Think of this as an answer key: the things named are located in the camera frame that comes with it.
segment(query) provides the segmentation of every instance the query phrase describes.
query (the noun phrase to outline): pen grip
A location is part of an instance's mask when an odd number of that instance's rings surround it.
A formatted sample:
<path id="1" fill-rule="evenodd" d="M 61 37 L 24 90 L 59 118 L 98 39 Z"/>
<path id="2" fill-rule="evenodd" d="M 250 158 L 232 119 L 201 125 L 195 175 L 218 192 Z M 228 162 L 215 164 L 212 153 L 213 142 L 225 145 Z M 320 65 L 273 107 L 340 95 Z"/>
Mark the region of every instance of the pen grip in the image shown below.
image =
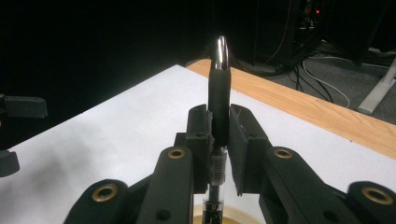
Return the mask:
<path id="1" fill-rule="evenodd" d="M 209 96 L 207 109 L 212 112 L 214 147 L 228 145 L 231 71 L 211 69 L 209 72 Z"/>

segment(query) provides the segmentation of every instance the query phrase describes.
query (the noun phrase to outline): white table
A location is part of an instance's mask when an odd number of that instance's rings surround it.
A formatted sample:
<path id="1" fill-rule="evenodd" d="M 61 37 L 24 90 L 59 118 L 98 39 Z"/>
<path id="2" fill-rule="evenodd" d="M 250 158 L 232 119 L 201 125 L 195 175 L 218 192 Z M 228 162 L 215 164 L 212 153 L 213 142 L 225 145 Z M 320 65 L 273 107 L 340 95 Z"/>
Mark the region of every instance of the white table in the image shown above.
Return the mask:
<path id="1" fill-rule="evenodd" d="M 150 175 L 186 131 L 189 109 L 206 102 L 207 78 L 174 66 L 13 147 L 21 169 L 0 179 L 0 223 L 62 223 L 91 184 L 111 178 L 130 186 Z M 299 152 L 327 184 L 346 191 L 369 180 L 396 191 L 395 160 L 242 93 L 232 91 L 231 102 L 249 108 L 274 146 Z M 236 197 L 230 167 L 226 186 L 226 205 L 246 204 L 263 221 L 257 195 Z"/>

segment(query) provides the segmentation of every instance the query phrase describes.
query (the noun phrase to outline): brass screw insert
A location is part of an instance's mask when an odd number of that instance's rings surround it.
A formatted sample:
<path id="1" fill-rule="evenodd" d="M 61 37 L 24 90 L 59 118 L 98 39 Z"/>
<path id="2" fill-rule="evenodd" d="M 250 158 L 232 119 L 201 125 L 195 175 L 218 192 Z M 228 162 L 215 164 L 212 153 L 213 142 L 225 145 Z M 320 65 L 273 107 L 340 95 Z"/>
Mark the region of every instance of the brass screw insert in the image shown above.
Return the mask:
<path id="1" fill-rule="evenodd" d="M 182 157 L 184 157 L 184 154 L 186 154 L 186 152 L 183 149 L 173 149 L 170 152 L 168 152 L 168 156 L 172 159 L 180 159 Z"/>
<path id="2" fill-rule="evenodd" d="M 382 189 L 377 189 L 373 187 L 364 187 L 361 189 L 363 195 L 369 200 L 380 203 L 384 205 L 393 204 L 393 199 Z"/>
<path id="3" fill-rule="evenodd" d="M 286 149 L 277 149 L 274 151 L 274 154 L 281 159 L 290 159 L 293 157 L 293 154 Z"/>
<path id="4" fill-rule="evenodd" d="M 118 187 L 115 184 L 105 184 L 93 192 L 92 198 L 98 203 L 106 202 L 117 195 Z"/>

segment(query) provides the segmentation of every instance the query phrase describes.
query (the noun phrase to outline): wooden table edge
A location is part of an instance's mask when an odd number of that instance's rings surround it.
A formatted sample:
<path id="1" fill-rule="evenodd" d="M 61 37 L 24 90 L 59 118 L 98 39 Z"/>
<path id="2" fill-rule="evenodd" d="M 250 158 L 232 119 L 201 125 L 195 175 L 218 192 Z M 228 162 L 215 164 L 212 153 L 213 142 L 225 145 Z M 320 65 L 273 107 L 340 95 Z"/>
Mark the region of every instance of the wooden table edge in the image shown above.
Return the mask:
<path id="1" fill-rule="evenodd" d="M 187 67 L 208 77 L 210 60 Z M 396 126 L 232 68 L 232 88 L 396 160 Z"/>

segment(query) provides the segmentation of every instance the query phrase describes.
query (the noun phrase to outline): black pen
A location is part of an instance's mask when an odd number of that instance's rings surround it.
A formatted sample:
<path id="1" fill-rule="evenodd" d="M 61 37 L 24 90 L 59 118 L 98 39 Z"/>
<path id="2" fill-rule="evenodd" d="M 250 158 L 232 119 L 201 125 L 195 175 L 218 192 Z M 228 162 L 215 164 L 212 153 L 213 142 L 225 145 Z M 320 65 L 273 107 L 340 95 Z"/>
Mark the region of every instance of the black pen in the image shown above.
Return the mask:
<path id="1" fill-rule="evenodd" d="M 214 144 L 209 149 L 209 183 L 204 197 L 202 223 L 221 223 L 224 206 L 223 185 L 227 159 L 231 70 L 224 36 L 217 40 L 215 55 L 209 72 L 207 110 L 212 115 L 211 133 Z"/>

